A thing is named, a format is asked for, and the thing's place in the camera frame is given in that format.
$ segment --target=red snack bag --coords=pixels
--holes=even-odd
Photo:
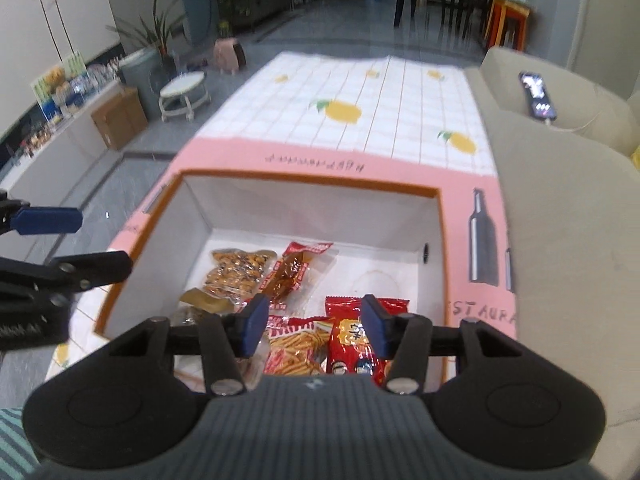
[[[337,251],[332,243],[291,242],[258,287],[271,300],[270,313],[296,316],[303,312],[314,287],[327,274]]]
[[[270,328],[283,328],[287,325],[287,318],[282,316],[269,316],[267,318],[267,330]]]
[[[271,352],[264,373],[293,376],[324,373],[321,363],[326,355],[331,328],[331,322],[323,317],[292,317],[286,321],[283,319],[281,326],[268,328]]]
[[[327,373],[369,374],[377,384],[382,384],[388,373],[390,361],[378,359],[360,322],[360,298],[327,297],[324,306],[328,317],[333,318],[334,328],[329,339]],[[408,300],[378,298],[389,314],[396,316],[407,312]]]

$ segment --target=phone screen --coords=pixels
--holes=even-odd
[[[556,110],[551,104],[549,95],[546,92],[545,82],[540,74],[529,72],[520,73],[520,81],[527,90],[531,115],[540,120],[555,120]]]

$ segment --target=white round stool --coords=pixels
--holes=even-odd
[[[160,98],[158,99],[160,111],[162,112],[162,122],[166,122],[167,117],[185,114],[188,121],[193,121],[194,117],[196,116],[194,110],[205,102],[211,102],[209,91],[207,91],[206,86],[204,86],[204,76],[204,72],[189,72],[172,79],[171,82],[169,82],[164,86],[164,88],[162,88],[162,90],[160,91]],[[199,86],[202,86],[202,88],[204,89],[204,95],[196,102],[192,103],[188,97],[188,93],[195,90]],[[186,106],[184,106],[183,108],[178,108],[176,110],[165,109],[164,104],[169,99],[175,98],[184,99],[184,103]]]

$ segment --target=packaged snack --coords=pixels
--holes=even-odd
[[[290,318],[280,328],[270,328],[267,336],[271,352],[264,367],[269,375],[306,376],[324,373],[321,363],[331,333],[326,318]]]
[[[169,321],[171,326],[195,325],[202,317],[202,311],[194,306],[181,306],[176,310]]]
[[[211,256],[216,267],[207,274],[204,291],[215,298],[228,298],[234,304],[239,304],[255,294],[276,253],[221,249],[213,251]]]
[[[258,288],[270,298],[273,315],[295,316],[302,313],[313,288],[335,261],[337,251],[332,247],[332,243],[289,244]]]
[[[234,311],[234,304],[229,298],[214,298],[199,288],[187,290],[180,301],[210,314],[231,314]]]
[[[263,336],[248,359],[236,359],[247,390],[255,390],[262,378],[264,365],[269,357],[270,346],[267,336]],[[186,384],[193,392],[204,393],[204,374],[201,356],[178,355],[174,358],[174,376]]]
[[[389,314],[394,316],[407,312],[408,300],[378,298]],[[327,297],[326,314],[332,318],[327,356],[327,373],[369,374],[377,384],[382,384],[390,369],[390,361],[378,359],[369,344],[369,339],[360,322],[360,298]]]
[[[267,318],[267,329],[269,328],[283,328],[287,325],[289,318],[282,316],[269,316]]]

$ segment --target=brown cardboard box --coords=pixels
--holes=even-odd
[[[91,117],[110,150],[119,150],[148,125],[138,98],[138,89],[131,87],[125,87]]]

